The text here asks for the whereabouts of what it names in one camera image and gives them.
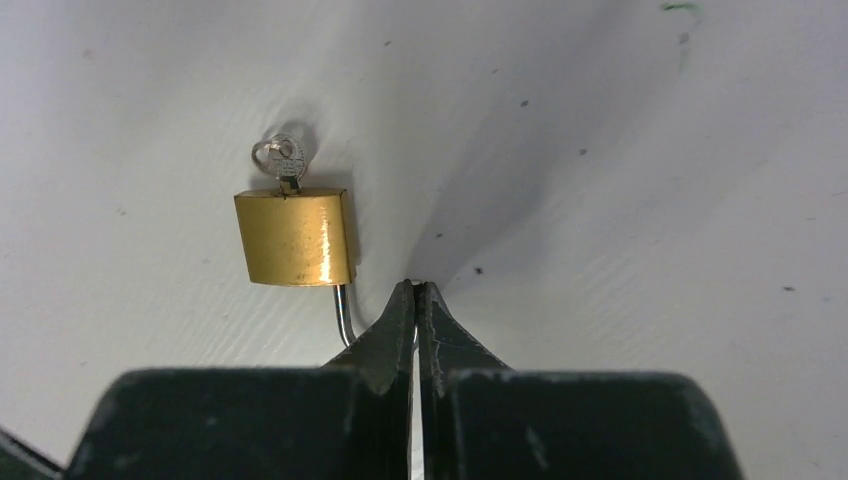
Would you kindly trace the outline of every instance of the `white surface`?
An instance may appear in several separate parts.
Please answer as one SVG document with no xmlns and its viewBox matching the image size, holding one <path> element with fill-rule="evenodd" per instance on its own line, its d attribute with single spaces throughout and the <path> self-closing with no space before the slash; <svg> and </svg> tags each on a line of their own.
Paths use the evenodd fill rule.
<svg viewBox="0 0 848 480">
<path fill-rule="evenodd" d="M 513 366 L 689 374 L 750 478 L 844 478 L 848 3 L 659 3 L 4 2 L 0 422 L 67 460 L 127 369 L 339 349 L 329 290 L 241 256 L 295 119 L 368 318 L 436 280 Z"/>
</svg>

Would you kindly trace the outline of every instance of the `scratch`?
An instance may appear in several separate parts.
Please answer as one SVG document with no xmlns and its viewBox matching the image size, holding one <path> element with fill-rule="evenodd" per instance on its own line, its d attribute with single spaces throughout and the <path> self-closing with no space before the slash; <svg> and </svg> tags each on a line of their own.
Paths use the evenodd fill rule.
<svg viewBox="0 0 848 480">
<path fill-rule="evenodd" d="M 551 467 L 548 463 L 548 459 L 546 458 L 545 452 L 545 444 L 542 443 L 542 439 L 536 435 L 536 432 L 533 431 L 529 426 L 527 427 L 526 432 L 527 444 L 530 445 L 530 450 L 533 452 L 533 457 L 536 458 L 536 463 L 539 464 L 539 467 L 542 470 L 547 470 Z"/>
<path fill-rule="evenodd" d="M 356 387 L 351 385 L 351 387 L 350 387 L 351 393 L 353 393 L 355 391 L 355 389 L 356 389 Z M 354 408 L 353 408 L 353 405 L 351 404 L 351 406 L 349 406 L 348 409 L 347 409 L 347 413 L 345 413 L 344 426 L 343 426 L 345 435 L 350 435 L 351 432 L 353 431 L 353 415 L 354 415 L 354 413 L 355 413 Z"/>
<path fill-rule="evenodd" d="M 436 344 L 435 347 L 433 347 L 433 368 L 436 370 L 433 372 L 433 385 L 436 386 L 436 393 L 439 394 L 439 397 L 444 397 L 445 386 L 442 385 L 442 377 L 444 377 L 445 372 L 442 371 L 442 366 L 439 365 L 439 348 L 442 346 L 442 342 L 433 339 L 433 343 Z"/>
<path fill-rule="evenodd" d="M 115 470 L 125 470 L 133 463 L 138 462 L 141 459 L 141 453 L 136 452 L 132 455 L 118 455 L 115 457 L 115 461 L 112 462 L 112 466 Z"/>
</svg>

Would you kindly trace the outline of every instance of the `brass padlock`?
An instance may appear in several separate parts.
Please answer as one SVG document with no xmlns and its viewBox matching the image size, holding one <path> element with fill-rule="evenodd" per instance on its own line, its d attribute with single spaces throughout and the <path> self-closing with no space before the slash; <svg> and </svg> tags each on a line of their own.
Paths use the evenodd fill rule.
<svg viewBox="0 0 848 480">
<path fill-rule="evenodd" d="M 258 153 L 265 151 L 265 159 Z M 353 282 L 350 208 L 337 188 L 300 188 L 305 152 L 297 137 L 279 134 L 259 142 L 254 164 L 280 181 L 279 189 L 235 196 L 250 281 L 266 285 L 319 286 Z"/>
</svg>

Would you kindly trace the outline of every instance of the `green mark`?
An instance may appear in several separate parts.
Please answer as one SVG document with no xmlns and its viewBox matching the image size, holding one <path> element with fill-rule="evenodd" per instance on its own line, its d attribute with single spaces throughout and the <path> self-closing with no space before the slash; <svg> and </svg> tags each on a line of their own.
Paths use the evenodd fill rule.
<svg viewBox="0 0 848 480">
<path fill-rule="evenodd" d="M 670 12 L 672 10 L 685 10 L 692 15 L 699 15 L 703 10 L 700 5 L 695 2 L 680 2 L 680 3 L 663 3 L 660 5 L 660 10 Z"/>
</svg>

